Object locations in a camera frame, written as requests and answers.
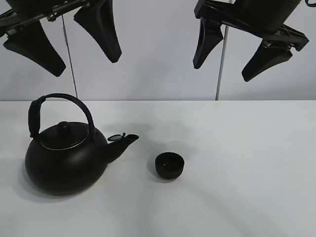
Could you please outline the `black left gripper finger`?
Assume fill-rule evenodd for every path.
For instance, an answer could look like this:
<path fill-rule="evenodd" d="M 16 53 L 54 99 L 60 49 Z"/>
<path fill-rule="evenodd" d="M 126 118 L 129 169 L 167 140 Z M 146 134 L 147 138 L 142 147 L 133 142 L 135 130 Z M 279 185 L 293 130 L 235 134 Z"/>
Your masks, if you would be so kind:
<path fill-rule="evenodd" d="M 121 56 L 112 0 L 89 0 L 74 15 L 74 21 L 82 26 L 98 43 L 107 58 L 116 63 Z"/>
<path fill-rule="evenodd" d="M 56 52 L 39 21 L 18 26 L 6 32 L 7 40 L 3 46 L 20 54 L 56 77 L 61 76 L 66 65 Z"/>

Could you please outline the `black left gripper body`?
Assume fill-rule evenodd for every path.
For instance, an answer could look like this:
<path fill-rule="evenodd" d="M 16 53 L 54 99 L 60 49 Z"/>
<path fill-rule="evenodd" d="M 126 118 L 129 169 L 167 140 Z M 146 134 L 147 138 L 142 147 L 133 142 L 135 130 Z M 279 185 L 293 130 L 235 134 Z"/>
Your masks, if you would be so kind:
<path fill-rule="evenodd" d="M 60 15 L 81 7 L 74 20 L 92 37 L 99 37 L 99 1 L 97 0 L 9 0 L 12 9 L 0 15 L 0 35 L 8 37 L 25 32 L 34 24 L 31 34 L 45 38 L 39 22 L 42 18 L 53 21 Z"/>

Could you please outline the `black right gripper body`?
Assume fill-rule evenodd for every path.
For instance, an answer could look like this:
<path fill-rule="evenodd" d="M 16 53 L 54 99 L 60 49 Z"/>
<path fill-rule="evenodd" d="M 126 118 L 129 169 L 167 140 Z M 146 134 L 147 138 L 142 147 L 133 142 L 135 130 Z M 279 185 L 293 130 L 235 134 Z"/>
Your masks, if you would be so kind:
<path fill-rule="evenodd" d="M 194 13 L 197 19 L 210 19 L 264 40 L 282 41 L 301 51 L 309 39 L 284 24 L 299 4 L 299 0 L 199 0 Z"/>

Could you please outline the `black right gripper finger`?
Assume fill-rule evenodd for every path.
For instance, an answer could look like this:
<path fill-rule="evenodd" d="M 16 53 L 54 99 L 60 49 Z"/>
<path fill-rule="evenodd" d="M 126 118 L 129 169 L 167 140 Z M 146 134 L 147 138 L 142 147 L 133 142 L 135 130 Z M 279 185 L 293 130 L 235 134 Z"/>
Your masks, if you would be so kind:
<path fill-rule="evenodd" d="M 284 42 L 263 39 L 241 72 L 244 81 L 248 82 L 265 70 L 287 62 L 292 57 L 290 50 L 291 46 Z"/>
<path fill-rule="evenodd" d="M 200 18 L 199 37 L 197 49 L 193 58 L 195 69 L 199 69 L 210 52 L 224 39 L 221 23 L 207 18 Z"/>

